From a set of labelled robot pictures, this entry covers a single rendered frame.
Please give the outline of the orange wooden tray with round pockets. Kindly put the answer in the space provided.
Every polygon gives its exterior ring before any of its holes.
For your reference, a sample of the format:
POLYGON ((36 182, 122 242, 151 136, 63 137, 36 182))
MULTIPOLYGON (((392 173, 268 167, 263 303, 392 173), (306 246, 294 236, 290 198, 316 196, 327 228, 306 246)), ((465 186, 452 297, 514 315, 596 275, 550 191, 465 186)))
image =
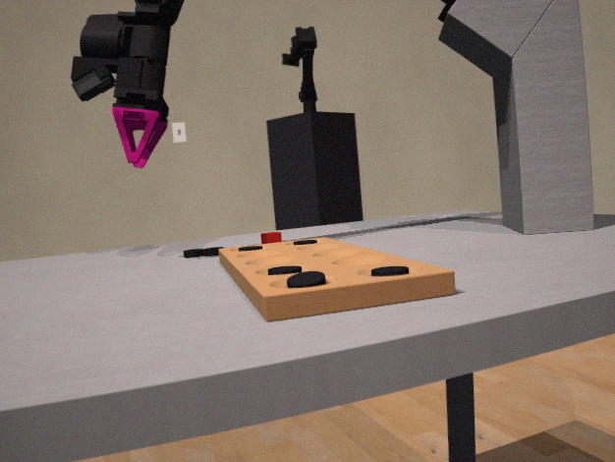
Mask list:
POLYGON ((326 237, 306 240, 317 240, 317 243, 294 245, 296 241, 288 241, 252 245, 262 246, 262 250, 239 252, 241 247, 218 250, 222 266, 267 322, 456 294, 453 270, 326 237), (268 275, 269 268, 288 265, 301 266, 302 272, 323 272, 329 285, 288 288, 287 279, 297 273, 268 275), (410 274, 371 276, 372 269, 383 266, 407 266, 410 274))

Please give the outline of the red block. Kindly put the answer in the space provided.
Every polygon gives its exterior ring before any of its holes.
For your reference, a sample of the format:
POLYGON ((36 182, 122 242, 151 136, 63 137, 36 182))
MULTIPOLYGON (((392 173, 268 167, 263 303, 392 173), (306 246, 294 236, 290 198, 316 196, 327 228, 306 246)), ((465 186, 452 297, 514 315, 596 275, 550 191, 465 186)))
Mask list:
POLYGON ((281 232, 262 233, 261 244, 282 242, 281 232))

